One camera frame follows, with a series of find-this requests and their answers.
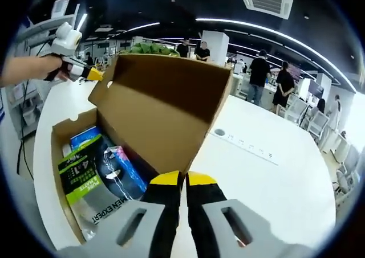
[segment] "open cardboard box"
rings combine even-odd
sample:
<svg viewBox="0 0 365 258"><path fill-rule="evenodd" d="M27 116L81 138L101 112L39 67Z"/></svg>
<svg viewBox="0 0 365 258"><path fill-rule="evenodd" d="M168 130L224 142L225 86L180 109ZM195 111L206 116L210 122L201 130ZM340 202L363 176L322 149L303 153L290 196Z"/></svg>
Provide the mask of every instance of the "open cardboard box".
<svg viewBox="0 0 365 258"><path fill-rule="evenodd" d="M62 147L97 125L117 144L138 154L158 173L189 170L230 91L231 71L200 61L161 55L117 57L89 96L96 109L53 127L52 165L64 213L84 238L58 174Z"/></svg>

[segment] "box lid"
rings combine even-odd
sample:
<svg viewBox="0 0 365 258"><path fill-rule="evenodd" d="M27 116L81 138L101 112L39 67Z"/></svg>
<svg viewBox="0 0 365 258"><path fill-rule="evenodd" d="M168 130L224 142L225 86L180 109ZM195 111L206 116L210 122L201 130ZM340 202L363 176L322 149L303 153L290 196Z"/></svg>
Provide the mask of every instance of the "box lid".
<svg viewBox="0 0 365 258"><path fill-rule="evenodd" d="M224 97L230 70L162 55L115 58L89 101L159 173L187 171Z"/></svg>

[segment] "ceiling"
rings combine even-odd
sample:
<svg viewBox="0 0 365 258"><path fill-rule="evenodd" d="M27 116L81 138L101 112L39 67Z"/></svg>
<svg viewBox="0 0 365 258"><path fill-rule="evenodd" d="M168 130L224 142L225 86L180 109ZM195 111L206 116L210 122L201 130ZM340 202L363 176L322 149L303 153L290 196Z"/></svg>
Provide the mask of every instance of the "ceiling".
<svg viewBox="0 0 365 258"><path fill-rule="evenodd" d="M33 23L50 17L54 1L34 1L29 11ZM122 33L118 38L129 39L136 35L154 39L199 38L203 30L225 31L232 44L255 50L264 48L269 54L292 62L305 71L317 70L331 75L335 77L332 80L334 84L339 82L342 88L352 90L340 73L348 75L351 84L362 92L357 76L363 60L360 43L350 24L331 0L294 0L288 20L248 10L243 0L70 0L68 12L73 12L77 3L81 4L80 17L83 13L88 14L81 29L84 40L93 36L105 39L108 34L120 33L117 30L129 30L155 22L160 24ZM248 22L284 33L323 55L340 72L307 48L280 35L236 23L198 22L196 18ZM95 32L104 24L111 25L113 30L107 33ZM252 50L229 46L230 52L237 50L255 55Z"/></svg>

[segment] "cable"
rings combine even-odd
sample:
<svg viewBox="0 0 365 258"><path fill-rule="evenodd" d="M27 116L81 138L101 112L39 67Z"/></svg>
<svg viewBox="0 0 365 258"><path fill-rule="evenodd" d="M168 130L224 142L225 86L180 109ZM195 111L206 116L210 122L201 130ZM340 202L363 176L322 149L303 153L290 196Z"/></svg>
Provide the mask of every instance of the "cable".
<svg viewBox="0 0 365 258"><path fill-rule="evenodd" d="M41 48L38 50L38 53L36 54L36 56L39 55L39 53L41 52L41 50L43 49L43 47L46 44L47 44L47 42L43 43L43 45L41 46ZM19 147L19 152L18 152L17 173L19 174L20 158L21 158L21 152L22 152L22 148L23 148L23 159L24 159L25 165L27 166L27 170L28 170L28 172L30 174L30 177L32 178L32 180L34 180L33 174L32 174L32 172L29 169L29 165L28 165L27 158L26 158L26 155L25 155L25 141L24 141L24 127L25 127L25 122L23 120L23 111L24 111L24 106L25 106L25 102L26 102L28 85L29 85L29 80L27 80L27 84L25 86L24 99L23 99L23 103L21 105L21 130L22 130L22 139L21 139L21 145Z"/></svg>

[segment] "computer screen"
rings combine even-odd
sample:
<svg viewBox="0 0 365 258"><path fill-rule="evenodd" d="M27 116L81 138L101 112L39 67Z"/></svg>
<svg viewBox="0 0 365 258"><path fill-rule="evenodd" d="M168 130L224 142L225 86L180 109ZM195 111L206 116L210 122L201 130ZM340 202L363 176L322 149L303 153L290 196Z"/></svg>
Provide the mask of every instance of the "computer screen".
<svg viewBox="0 0 365 258"><path fill-rule="evenodd" d="M311 80L308 92L310 92L313 96L321 99L323 96L323 87L316 83L314 80Z"/></svg>

